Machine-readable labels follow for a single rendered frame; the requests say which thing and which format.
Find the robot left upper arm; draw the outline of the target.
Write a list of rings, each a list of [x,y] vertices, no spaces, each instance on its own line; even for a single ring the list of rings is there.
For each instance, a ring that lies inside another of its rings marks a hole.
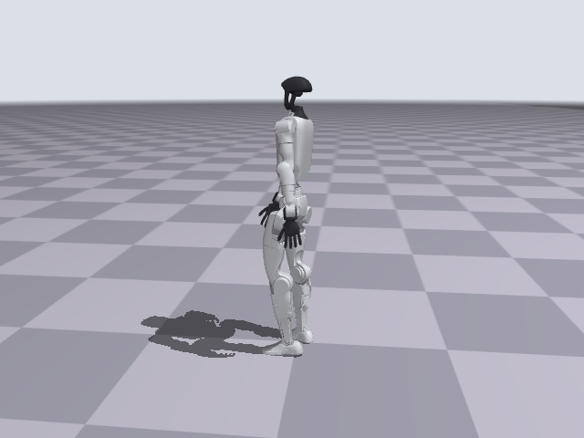
[[[277,136],[279,153],[283,158],[281,163],[288,163],[291,166],[293,172],[295,168],[293,149],[293,135],[295,133],[295,125],[293,120],[280,120],[276,122],[275,133]],[[278,176],[280,176],[277,170],[278,166],[276,167],[276,173]]]

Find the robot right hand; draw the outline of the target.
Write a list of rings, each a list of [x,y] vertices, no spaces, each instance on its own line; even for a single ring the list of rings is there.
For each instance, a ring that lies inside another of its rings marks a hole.
[[[279,208],[279,202],[275,201],[275,199],[276,199],[276,197],[277,197],[277,194],[278,194],[278,192],[275,194],[275,196],[274,196],[274,198],[273,198],[273,200],[272,200],[272,202],[273,202],[273,203],[269,204],[269,205],[268,205],[268,207],[266,207],[265,209],[263,209],[263,210],[262,210],[262,211],[259,213],[259,216],[261,216],[261,215],[262,215],[264,212],[266,212],[265,216],[263,217],[263,219],[262,219],[262,221],[261,221],[261,224],[263,224],[263,222],[265,221],[266,217],[267,217],[267,219],[268,219],[268,216],[269,216],[269,215],[270,215],[272,212],[274,212],[274,211],[279,211],[279,210],[280,210],[280,208]],[[267,219],[266,219],[266,222],[267,222]],[[265,223],[265,228],[266,228],[266,223]]]

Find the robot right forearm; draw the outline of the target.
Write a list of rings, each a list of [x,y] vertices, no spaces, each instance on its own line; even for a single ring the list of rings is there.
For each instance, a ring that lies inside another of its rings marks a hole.
[[[275,201],[279,202],[279,200],[280,200],[280,198],[281,198],[282,196],[284,196],[284,195],[282,195],[281,186],[279,185],[279,188],[278,188],[278,194],[277,194],[277,197],[276,197]]]

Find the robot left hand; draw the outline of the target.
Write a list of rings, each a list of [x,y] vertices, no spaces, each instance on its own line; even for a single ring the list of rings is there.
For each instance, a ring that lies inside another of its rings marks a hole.
[[[286,209],[284,207],[283,209],[283,214],[284,214],[284,220],[286,221],[283,224],[283,229],[281,230],[277,241],[281,240],[281,236],[284,233],[285,235],[285,246],[284,248],[287,248],[287,237],[289,237],[289,248],[292,248],[292,236],[294,238],[294,246],[297,247],[297,238],[298,238],[298,242],[299,245],[301,245],[301,237],[300,237],[300,230],[299,230],[299,226],[296,223],[295,220],[297,220],[297,208],[295,206],[295,210],[296,210],[296,216],[295,217],[286,217]],[[284,232],[285,231],[285,232]],[[297,237],[296,237],[297,235]]]

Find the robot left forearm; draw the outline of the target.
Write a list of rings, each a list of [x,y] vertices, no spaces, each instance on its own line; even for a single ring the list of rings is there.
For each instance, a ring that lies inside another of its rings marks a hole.
[[[295,194],[296,181],[294,173],[292,172],[291,166],[286,162],[281,163],[277,170],[281,178],[279,183],[281,186],[282,195],[284,195],[283,204],[286,209],[286,217],[295,217],[296,198],[293,194]]]

